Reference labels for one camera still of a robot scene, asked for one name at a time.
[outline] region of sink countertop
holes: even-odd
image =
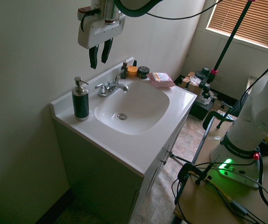
[[[128,64],[129,62],[132,64],[133,60],[133,58],[128,59]],[[169,106],[162,118],[143,133],[126,134],[119,132],[97,119],[95,109],[102,102],[122,90],[117,90],[108,97],[99,97],[99,90],[94,89],[94,87],[100,83],[106,84],[107,81],[112,81],[120,71],[121,66],[122,63],[88,81],[89,85],[84,85],[89,91],[90,114],[88,120],[77,121],[75,119],[71,91],[50,103],[51,112],[55,120],[143,177],[178,124],[185,119],[185,115],[197,96],[178,86],[159,88],[169,98]],[[119,81],[119,83],[125,85],[131,82],[144,82],[150,88],[154,88],[148,78],[127,77],[126,79],[120,78]]]

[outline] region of wooden table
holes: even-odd
[[[210,137],[223,137],[226,131],[233,124],[224,122],[220,129],[216,126],[220,120],[215,119],[213,125],[205,139],[204,145],[197,157],[195,164],[210,162],[209,152],[219,144],[219,140],[210,140]],[[263,186],[268,190],[268,157],[263,158],[264,176]],[[262,201],[258,189],[252,189],[246,185],[233,180],[221,177],[216,170],[210,170],[208,175],[212,176],[214,181],[225,193],[232,199],[239,202],[245,208],[254,213],[258,218],[268,224],[268,207]],[[196,178],[188,178],[185,186],[181,188],[179,197],[181,209],[189,222],[192,224],[249,224],[250,222],[233,215],[225,206],[224,202],[217,194],[215,188],[204,181],[200,185],[195,184]],[[176,206],[174,215],[182,219],[181,212]]]

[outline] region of soap dispenser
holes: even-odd
[[[82,83],[88,84],[81,80],[81,77],[74,78],[76,87],[72,90],[74,115],[76,120],[84,121],[89,117],[88,90],[82,86]]]

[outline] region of chrome faucet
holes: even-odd
[[[115,79],[112,82],[107,82],[108,85],[105,85],[103,83],[96,85],[95,89],[99,88],[98,95],[100,97],[108,97],[109,95],[116,92],[118,89],[122,89],[124,92],[128,92],[129,88],[124,84],[119,84],[119,75],[125,72],[124,70],[121,70],[115,77]]]

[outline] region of bathroom sink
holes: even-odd
[[[105,125],[125,134],[140,134],[153,127],[168,106],[167,95],[149,84],[134,81],[129,92],[116,91],[98,105],[96,118]]]
[[[133,64],[133,61],[134,58],[130,58],[127,62]],[[100,97],[95,86],[113,81],[122,65],[88,81],[89,85],[85,86],[89,92],[87,120],[75,119],[71,91],[50,104],[51,112],[56,124],[69,128],[143,177],[162,147],[167,147],[182,128],[197,96],[178,86],[154,88],[148,78],[127,77],[119,79],[120,84],[128,86],[127,93],[118,89],[107,97]]]

